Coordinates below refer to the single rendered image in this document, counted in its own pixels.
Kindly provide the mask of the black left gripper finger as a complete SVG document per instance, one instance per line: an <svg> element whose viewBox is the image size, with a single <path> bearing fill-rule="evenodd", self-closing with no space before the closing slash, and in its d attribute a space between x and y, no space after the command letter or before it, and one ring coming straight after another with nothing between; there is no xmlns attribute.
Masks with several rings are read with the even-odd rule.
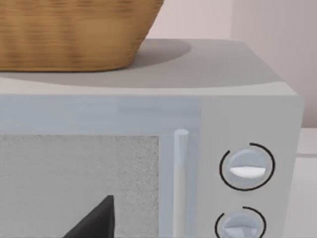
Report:
<svg viewBox="0 0 317 238"><path fill-rule="evenodd" d="M114 196L108 195L62 238L114 238Z"/></svg>

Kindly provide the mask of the pale microwave door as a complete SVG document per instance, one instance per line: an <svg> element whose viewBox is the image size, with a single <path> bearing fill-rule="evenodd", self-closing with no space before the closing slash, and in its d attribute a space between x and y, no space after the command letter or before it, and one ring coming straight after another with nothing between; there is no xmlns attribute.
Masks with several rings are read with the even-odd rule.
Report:
<svg viewBox="0 0 317 238"><path fill-rule="evenodd" d="M174 132L192 203L200 127L196 97L0 96L0 238L62 238L108 195L114 238L173 238Z"/></svg>

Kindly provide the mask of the pale round microwave knob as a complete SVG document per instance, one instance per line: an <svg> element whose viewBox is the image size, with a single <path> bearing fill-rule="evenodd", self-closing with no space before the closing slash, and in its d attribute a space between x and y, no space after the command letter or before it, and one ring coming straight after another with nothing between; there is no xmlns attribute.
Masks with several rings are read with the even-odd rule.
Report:
<svg viewBox="0 0 317 238"><path fill-rule="evenodd" d="M270 157L266 152L247 148L233 153L224 163L226 180L237 188L256 187L266 180L271 170Z"/></svg>
<svg viewBox="0 0 317 238"><path fill-rule="evenodd" d="M220 225L222 238L259 238L262 231L261 218L249 211L226 215Z"/></svg>

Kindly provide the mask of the pale microwave oven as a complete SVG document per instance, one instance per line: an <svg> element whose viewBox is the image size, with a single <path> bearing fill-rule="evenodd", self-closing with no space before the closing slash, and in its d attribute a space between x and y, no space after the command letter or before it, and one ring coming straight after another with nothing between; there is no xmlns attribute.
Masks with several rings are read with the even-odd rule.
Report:
<svg viewBox="0 0 317 238"><path fill-rule="evenodd" d="M2 95L176 96L201 100L195 194L185 238L222 238L226 215L257 214L259 238L282 238L304 103L245 43L148 39L126 69L81 73L0 73ZM231 185L224 163L242 149L269 155L256 187Z"/></svg>

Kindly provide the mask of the woven wicker basket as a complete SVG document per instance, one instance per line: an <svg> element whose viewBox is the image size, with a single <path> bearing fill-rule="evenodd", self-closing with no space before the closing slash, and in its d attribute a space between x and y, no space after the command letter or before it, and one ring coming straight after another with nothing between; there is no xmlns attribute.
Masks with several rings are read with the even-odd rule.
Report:
<svg viewBox="0 0 317 238"><path fill-rule="evenodd" d="M128 67L164 0L0 0L0 72Z"/></svg>

